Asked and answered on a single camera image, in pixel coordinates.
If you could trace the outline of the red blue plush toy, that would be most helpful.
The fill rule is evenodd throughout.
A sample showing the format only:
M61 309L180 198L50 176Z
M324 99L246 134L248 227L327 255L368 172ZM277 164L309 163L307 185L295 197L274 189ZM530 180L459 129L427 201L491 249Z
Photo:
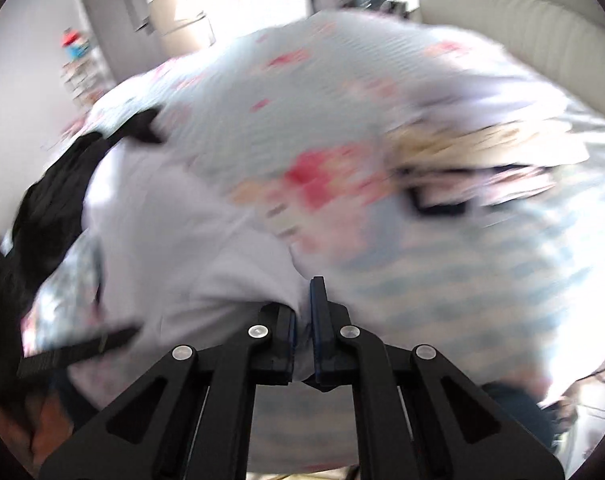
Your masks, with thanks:
M71 61L80 60L90 51L90 41L77 29L68 28L63 32L62 48Z

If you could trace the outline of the white shelf rack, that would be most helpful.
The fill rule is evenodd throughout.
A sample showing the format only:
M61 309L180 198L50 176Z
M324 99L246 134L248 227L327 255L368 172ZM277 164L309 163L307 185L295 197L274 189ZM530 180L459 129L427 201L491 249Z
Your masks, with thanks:
M115 81L101 52L90 52L62 67L60 81L72 102L89 110L102 96L115 87Z

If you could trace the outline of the beige small refrigerator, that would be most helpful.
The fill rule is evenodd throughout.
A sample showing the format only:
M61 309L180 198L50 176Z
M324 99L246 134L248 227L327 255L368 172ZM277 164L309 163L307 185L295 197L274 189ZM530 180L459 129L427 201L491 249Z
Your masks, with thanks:
M214 44L203 0L152 0L148 10L169 58L179 58Z

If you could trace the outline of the blue checked cartoon bedsheet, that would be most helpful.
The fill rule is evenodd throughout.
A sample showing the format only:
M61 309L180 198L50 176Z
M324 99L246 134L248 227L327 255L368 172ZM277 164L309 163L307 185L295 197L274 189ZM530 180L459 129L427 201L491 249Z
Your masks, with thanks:
M420 84L472 76L548 82L468 30L324 12L133 76L88 122L111 133L159 106L161 147L251 210L353 321L550 403L605 360L605 121L567 100L560 118L589 158L554 170L551 190L422 216L386 166L386 110ZM348 390L305 378L258 392L253 471L357 460Z

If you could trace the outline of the black garment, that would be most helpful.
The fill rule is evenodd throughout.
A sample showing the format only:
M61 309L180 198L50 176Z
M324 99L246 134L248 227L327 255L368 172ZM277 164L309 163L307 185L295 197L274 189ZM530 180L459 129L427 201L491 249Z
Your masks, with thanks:
M133 114L111 134L79 136L43 177L28 188L12 229L7 278L33 294L63 262L82 233L84 196L97 166L121 140L161 144L152 127L161 108Z

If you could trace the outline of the grey door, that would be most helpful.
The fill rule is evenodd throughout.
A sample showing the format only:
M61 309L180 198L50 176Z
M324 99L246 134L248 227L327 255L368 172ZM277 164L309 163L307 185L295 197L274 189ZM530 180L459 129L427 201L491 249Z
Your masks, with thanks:
M120 84L167 60L147 0L81 0L110 76Z

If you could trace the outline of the printed cartoon t-shirt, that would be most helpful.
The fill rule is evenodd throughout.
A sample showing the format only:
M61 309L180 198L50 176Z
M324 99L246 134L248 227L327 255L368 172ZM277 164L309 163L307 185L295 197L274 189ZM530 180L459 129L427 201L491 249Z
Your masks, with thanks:
M565 95L544 81L441 78L386 110L382 139L391 179L422 216L462 216L555 185L554 170L589 158L560 118Z

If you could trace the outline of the white shirt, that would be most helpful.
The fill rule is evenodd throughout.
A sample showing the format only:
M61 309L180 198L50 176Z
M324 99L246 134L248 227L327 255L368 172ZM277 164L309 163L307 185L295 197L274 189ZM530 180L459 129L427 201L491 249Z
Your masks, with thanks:
M102 257L106 330L141 327L119 351L69 371L105 408L178 344L223 344L277 302L296 314L294 376L312 371L309 284L289 247L161 146L119 142L94 172L84 225Z

